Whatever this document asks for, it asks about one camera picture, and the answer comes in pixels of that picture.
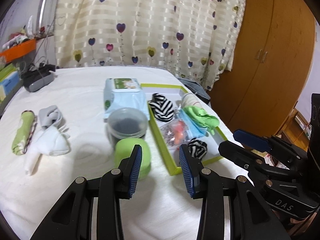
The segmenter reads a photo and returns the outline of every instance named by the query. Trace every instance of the plastic jar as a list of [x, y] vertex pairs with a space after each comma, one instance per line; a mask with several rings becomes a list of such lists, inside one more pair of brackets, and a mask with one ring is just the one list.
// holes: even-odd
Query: plastic jar
[[124, 107], [111, 113], [108, 128], [111, 143], [115, 146], [125, 138], [143, 138], [148, 128], [148, 119], [142, 111]]

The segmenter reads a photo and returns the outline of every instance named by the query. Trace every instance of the curtain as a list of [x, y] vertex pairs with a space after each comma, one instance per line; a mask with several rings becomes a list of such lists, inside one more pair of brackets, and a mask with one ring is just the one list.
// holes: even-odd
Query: curtain
[[211, 89], [231, 70], [245, 0], [58, 0], [57, 64], [142, 65]]

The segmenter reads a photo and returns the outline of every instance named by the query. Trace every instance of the bed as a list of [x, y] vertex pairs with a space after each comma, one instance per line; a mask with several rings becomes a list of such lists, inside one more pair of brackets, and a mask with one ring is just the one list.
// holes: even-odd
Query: bed
[[[132, 77], [140, 83], [181, 85], [169, 72], [155, 68], [112, 66], [59, 69], [55, 80], [35, 93], [21, 88], [0, 120], [0, 210], [21, 240], [30, 239], [42, 219], [78, 176], [101, 177], [114, 167], [112, 147], [103, 120], [103, 88], [106, 78]], [[212, 115], [215, 112], [201, 102]], [[24, 156], [16, 156], [11, 144], [24, 110], [36, 114], [57, 105], [70, 135], [71, 152], [57, 157], [42, 156], [32, 176], [24, 173]], [[235, 142], [220, 120], [220, 129]], [[130, 201], [121, 200], [124, 236], [133, 239], [196, 239], [201, 200], [186, 192], [183, 176], [170, 176], [150, 129], [145, 140], [152, 154], [149, 175], [138, 182]], [[227, 159], [207, 167], [219, 175], [235, 178], [247, 172]], [[225, 201], [225, 239], [229, 239], [229, 213]], [[92, 239], [95, 239], [93, 218]]]

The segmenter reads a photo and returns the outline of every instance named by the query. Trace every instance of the wardrobe door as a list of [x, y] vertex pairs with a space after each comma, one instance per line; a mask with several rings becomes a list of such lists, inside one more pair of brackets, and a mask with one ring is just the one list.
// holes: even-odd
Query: wardrobe door
[[308, 78], [315, 19], [303, 0], [274, 0], [270, 33], [257, 73], [232, 117], [231, 131], [275, 134]]
[[257, 57], [261, 58], [267, 42], [272, 9], [273, 0], [246, 0], [232, 71], [224, 71], [209, 92], [211, 107], [225, 124], [238, 108], [257, 70]]

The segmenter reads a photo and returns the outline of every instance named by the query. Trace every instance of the black and white sock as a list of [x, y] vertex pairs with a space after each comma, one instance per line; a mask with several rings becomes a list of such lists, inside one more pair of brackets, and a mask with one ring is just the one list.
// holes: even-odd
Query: black and white sock
[[174, 111], [173, 104], [164, 95], [155, 93], [149, 105], [155, 118], [161, 122], [169, 122], [172, 120]]
[[188, 150], [191, 153], [192, 157], [196, 157], [198, 159], [202, 159], [208, 149], [207, 144], [203, 141], [197, 140], [197, 138], [192, 138], [191, 141], [188, 143]]

